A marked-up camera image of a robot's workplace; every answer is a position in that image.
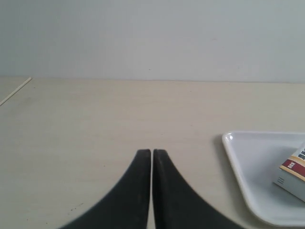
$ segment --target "white wall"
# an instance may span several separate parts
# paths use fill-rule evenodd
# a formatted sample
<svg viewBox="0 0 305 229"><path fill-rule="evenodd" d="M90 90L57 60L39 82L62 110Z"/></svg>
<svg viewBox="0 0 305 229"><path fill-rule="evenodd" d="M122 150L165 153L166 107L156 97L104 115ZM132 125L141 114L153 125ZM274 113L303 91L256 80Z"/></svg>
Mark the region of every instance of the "white wall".
<svg viewBox="0 0 305 229"><path fill-rule="evenodd" d="M305 82L305 1L0 0L0 75Z"/></svg>

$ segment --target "black curved object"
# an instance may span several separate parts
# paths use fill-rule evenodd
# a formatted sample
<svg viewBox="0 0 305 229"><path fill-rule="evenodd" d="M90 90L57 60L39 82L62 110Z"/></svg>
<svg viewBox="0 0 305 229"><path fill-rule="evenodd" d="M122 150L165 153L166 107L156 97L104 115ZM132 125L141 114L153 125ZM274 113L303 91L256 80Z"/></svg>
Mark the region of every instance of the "black curved object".
<svg viewBox="0 0 305 229"><path fill-rule="evenodd" d="M156 229L242 229L186 183L165 150L153 152L152 181Z"/></svg>
<svg viewBox="0 0 305 229"><path fill-rule="evenodd" d="M84 215L62 229L145 229L151 181L151 152L138 150L114 188Z"/></svg>

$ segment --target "white tray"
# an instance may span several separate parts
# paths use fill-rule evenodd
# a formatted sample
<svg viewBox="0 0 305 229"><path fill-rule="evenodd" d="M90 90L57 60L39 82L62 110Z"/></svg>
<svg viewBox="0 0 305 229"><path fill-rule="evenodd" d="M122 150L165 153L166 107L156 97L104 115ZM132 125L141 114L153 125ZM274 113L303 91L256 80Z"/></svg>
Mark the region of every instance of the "white tray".
<svg viewBox="0 0 305 229"><path fill-rule="evenodd" d="M305 133L234 131L223 135L247 206L268 224L305 227L305 203L272 183L276 169L304 141Z"/></svg>

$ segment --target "thin stick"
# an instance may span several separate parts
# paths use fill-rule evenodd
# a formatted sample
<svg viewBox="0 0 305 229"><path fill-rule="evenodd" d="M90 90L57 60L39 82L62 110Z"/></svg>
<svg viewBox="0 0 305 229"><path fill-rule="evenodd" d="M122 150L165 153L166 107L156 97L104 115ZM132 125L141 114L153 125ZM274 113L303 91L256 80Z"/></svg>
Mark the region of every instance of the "thin stick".
<svg viewBox="0 0 305 229"><path fill-rule="evenodd" d="M0 106L3 105L9 98L11 98L17 91L19 91L24 85L26 85L29 81L31 81L32 77L24 81L19 87L17 87L12 93L10 93L5 99L0 102Z"/></svg>

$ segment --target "small box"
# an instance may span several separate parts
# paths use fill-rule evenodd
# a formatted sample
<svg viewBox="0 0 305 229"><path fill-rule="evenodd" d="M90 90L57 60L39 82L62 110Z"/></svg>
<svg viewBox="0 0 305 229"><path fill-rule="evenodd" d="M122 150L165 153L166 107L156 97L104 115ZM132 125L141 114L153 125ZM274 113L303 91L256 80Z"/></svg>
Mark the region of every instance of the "small box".
<svg viewBox="0 0 305 229"><path fill-rule="evenodd" d="M274 183L305 202L305 143L278 168Z"/></svg>

